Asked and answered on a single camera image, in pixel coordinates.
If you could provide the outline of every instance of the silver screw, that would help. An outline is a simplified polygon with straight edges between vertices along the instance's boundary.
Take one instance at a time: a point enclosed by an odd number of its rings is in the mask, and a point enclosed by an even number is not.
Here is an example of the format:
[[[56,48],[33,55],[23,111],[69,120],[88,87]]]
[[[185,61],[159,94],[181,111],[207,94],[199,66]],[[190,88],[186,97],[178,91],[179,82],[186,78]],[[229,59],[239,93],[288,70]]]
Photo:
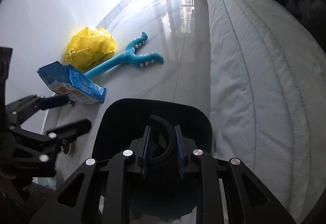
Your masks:
[[[91,165],[94,165],[94,164],[95,164],[95,160],[94,159],[90,158],[90,159],[87,159],[86,160],[86,165],[91,166]]]
[[[132,154],[133,154],[132,150],[125,150],[123,152],[123,155],[126,156],[126,157],[131,156]]]
[[[42,161],[42,162],[47,162],[48,161],[48,155],[41,154],[39,156],[39,160]]]
[[[193,154],[196,155],[196,156],[200,156],[200,155],[203,154],[203,151],[200,150],[200,149],[196,149],[196,150],[193,151]]]
[[[57,137],[57,134],[51,132],[48,134],[48,137],[51,138],[51,139],[55,139]]]
[[[233,158],[233,159],[231,160],[231,163],[232,163],[233,165],[239,165],[239,164],[241,163],[241,161],[240,161],[239,159],[237,159],[237,158]]]

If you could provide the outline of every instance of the plastic bag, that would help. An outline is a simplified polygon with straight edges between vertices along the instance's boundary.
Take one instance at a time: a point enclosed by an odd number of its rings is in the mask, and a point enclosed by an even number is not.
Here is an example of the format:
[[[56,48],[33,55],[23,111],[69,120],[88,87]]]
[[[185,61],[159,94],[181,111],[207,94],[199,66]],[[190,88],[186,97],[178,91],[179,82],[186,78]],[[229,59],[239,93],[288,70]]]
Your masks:
[[[113,56],[117,43],[104,28],[84,28],[67,44],[66,59],[81,72],[88,71]]]
[[[38,74],[45,84],[57,94],[67,94],[77,103],[103,103],[106,88],[92,82],[72,65],[63,66],[58,61],[41,67]]]

